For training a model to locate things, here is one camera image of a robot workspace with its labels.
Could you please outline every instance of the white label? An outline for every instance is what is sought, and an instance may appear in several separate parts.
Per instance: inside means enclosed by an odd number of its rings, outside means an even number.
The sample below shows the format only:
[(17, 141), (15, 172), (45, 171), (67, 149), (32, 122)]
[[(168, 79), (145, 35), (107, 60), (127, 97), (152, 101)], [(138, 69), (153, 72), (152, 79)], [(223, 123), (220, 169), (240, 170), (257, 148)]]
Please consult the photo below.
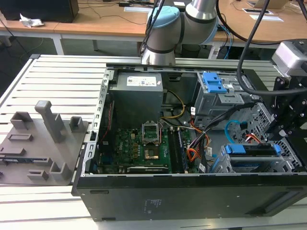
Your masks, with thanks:
[(200, 163), (200, 167), (199, 167), (199, 169), (203, 172), (203, 173), (205, 173), (206, 172), (206, 167), (205, 166), (203, 166), (203, 164), (202, 163)]
[(191, 114), (195, 116), (195, 111), (196, 111), (196, 108), (195, 107), (191, 107)]
[(184, 2), (181, 2), (181, 1), (174, 1), (174, 5), (175, 6), (186, 6)]
[(224, 88), (229, 88), (229, 89), (233, 89), (234, 87), (232, 86), (232, 84), (223, 84)]
[[(254, 20), (257, 20), (259, 15), (250, 15), (250, 17)], [(264, 21), (275, 21), (275, 22), (283, 22), (283, 20), (277, 16), (263, 16), (262, 20)]]
[(206, 153), (206, 155), (212, 156), (212, 148), (211, 148), (211, 147), (207, 147), (207, 153)]
[(4, 159), (4, 160), (7, 162), (18, 162), (18, 160), (15, 160), (15, 159)]
[(157, 86), (155, 77), (129, 76), (127, 86)]

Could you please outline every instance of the black computer case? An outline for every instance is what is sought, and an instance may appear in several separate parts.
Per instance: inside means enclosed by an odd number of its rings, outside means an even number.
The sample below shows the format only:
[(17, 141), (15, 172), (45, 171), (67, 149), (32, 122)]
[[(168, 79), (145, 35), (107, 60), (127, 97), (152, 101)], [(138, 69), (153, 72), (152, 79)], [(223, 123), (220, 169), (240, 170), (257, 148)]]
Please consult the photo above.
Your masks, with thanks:
[(1, 0), (6, 20), (19, 20), (20, 14), (42, 21), (71, 23), (79, 11), (77, 0)]

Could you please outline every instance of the metal workbench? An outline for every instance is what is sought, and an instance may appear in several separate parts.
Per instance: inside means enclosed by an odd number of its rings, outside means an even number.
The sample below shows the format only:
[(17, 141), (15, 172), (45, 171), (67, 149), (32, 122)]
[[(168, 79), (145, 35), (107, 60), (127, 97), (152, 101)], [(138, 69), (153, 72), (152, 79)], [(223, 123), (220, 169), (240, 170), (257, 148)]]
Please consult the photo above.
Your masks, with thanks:
[[(63, 119), (78, 115), (92, 121), (106, 63), (139, 63), (137, 57), (88, 57), (41, 55), (30, 59), (0, 99), (0, 141), (12, 127), (16, 111), (39, 117), (34, 106), (50, 100), (52, 111)], [(236, 60), (177, 59), (179, 65), (228, 67)], [(272, 90), (280, 76), (268, 61), (245, 61)], [(71, 186), (32, 187), (0, 185), (0, 229), (168, 229), (202, 230), (245, 227), (244, 229), (306, 229), (307, 198), (271, 218), (220, 218), (198, 220), (93, 222)]]

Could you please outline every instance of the yellow wire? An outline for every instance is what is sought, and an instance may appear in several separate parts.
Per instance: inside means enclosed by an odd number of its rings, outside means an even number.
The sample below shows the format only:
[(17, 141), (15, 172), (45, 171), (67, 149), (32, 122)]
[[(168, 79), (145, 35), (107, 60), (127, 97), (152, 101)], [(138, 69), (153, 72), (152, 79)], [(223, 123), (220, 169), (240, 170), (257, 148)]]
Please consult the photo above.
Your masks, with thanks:
[(162, 116), (161, 118), (175, 119), (175, 118), (180, 117), (181, 115), (183, 115), (184, 110), (185, 110), (185, 107), (184, 107), (183, 101), (181, 100), (181, 98), (180, 98), (177, 94), (175, 94), (175, 93), (174, 93), (173, 91), (171, 91), (171, 90), (167, 90), (167, 91), (170, 91), (171, 93), (173, 93), (173, 94), (178, 98), (178, 100), (180, 100), (180, 102), (181, 102), (181, 104), (182, 104), (182, 110), (181, 110), (181, 113), (178, 114), (178, 115), (176, 115), (176, 116)]

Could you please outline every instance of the power supply label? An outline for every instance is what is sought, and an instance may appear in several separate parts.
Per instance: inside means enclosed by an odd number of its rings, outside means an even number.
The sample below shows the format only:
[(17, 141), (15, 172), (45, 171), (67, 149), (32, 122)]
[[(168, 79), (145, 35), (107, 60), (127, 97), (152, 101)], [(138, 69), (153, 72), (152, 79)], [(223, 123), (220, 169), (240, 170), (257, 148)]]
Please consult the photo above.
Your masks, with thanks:
[(129, 76), (127, 86), (157, 86), (155, 77)]

